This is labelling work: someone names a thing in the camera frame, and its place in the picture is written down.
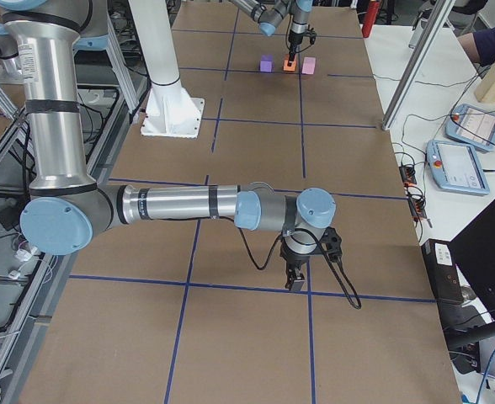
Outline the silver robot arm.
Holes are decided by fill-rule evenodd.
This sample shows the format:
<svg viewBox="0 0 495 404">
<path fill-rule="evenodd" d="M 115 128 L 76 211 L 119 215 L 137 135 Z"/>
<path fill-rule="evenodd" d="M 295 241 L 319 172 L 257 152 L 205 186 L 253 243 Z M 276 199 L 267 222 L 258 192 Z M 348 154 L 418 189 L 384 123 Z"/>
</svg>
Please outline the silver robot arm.
<svg viewBox="0 0 495 404">
<path fill-rule="evenodd" d="M 311 188 L 276 194 L 264 183 L 137 189 L 100 186 L 88 173 L 73 51 L 84 34 L 108 22 L 104 1 L 2 1 L 3 25 L 19 52 L 25 113 L 36 175 L 20 216 L 25 238 L 42 252 L 63 256 L 97 235 L 137 221 L 226 219 L 241 231 L 273 231 L 286 261 L 286 287 L 302 288 L 313 255 L 341 267 L 340 240 L 331 224 L 335 201 Z"/>
<path fill-rule="evenodd" d="M 286 66 L 292 66 L 296 55 L 302 52 L 301 43 L 305 37 L 309 39 L 310 45 L 316 41 L 317 33 L 308 24 L 312 1 L 276 1 L 271 9 L 255 0 L 232 0 L 232 4 L 248 15 L 266 36 L 273 35 L 285 17 L 290 15 L 287 45 L 289 54 L 285 61 Z"/>
</svg>

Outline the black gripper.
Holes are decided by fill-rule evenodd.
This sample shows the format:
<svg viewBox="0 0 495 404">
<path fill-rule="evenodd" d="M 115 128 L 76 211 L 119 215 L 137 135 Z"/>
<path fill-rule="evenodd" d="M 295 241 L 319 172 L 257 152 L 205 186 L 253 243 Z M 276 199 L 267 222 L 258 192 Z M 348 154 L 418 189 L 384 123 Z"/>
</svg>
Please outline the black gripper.
<svg viewBox="0 0 495 404">
<path fill-rule="evenodd" d="M 281 242 L 279 255 L 285 260 L 285 288 L 287 290 L 293 290 L 294 292 L 302 291 L 306 279 L 302 273 L 296 274 L 296 271 L 300 272 L 301 267 L 309 261 L 310 256 L 314 253 L 315 251 L 296 252 L 285 241 Z"/>
<path fill-rule="evenodd" d="M 303 34 L 302 33 L 296 33 L 296 32 L 289 32 L 288 35 L 288 41 L 289 41 L 289 57 L 288 57 L 288 62 L 289 63 L 296 63 L 297 62 L 297 54 L 294 52 L 298 52 L 301 46 L 301 42 L 303 41 Z"/>
</svg>

